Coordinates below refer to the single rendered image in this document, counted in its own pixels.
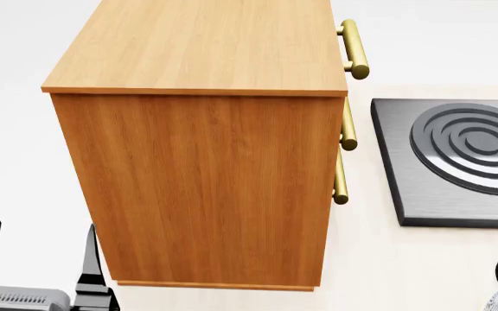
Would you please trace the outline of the wooden cabinet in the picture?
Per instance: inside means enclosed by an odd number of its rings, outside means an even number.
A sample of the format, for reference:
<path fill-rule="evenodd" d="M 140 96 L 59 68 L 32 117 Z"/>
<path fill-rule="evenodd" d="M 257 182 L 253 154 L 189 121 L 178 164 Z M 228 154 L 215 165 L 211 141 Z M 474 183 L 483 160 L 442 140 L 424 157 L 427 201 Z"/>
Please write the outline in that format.
<path fill-rule="evenodd" d="M 330 0 L 101 0 L 41 89 L 115 282 L 320 285 L 348 95 Z"/>

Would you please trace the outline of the black spiral burner coil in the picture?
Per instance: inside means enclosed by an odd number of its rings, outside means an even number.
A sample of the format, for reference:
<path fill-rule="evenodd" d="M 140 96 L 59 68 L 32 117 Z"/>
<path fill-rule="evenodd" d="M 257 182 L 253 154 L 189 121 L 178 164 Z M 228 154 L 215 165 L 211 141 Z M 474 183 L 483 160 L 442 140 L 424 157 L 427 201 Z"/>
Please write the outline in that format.
<path fill-rule="evenodd" d="M 436 175 L 498 196 L 498 108 L 438 105 L 416 118 L 409 139 L 416 157 Z"/>

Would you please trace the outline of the black square stove plate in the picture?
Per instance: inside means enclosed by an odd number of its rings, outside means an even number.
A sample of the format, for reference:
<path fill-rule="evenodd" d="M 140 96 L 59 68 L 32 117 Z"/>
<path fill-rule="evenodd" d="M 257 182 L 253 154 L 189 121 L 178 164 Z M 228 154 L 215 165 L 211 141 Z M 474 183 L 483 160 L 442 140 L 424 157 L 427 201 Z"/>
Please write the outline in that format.
<path fill-rule="evenodd" d="M 498 100 L 375 98 L 371 119 L 399 224 L 425 227 L 498 229 L 498 196 L 446 181 L 412 151 L 409 134 L 416 118 L 448 103 L 498 108 Z"/>

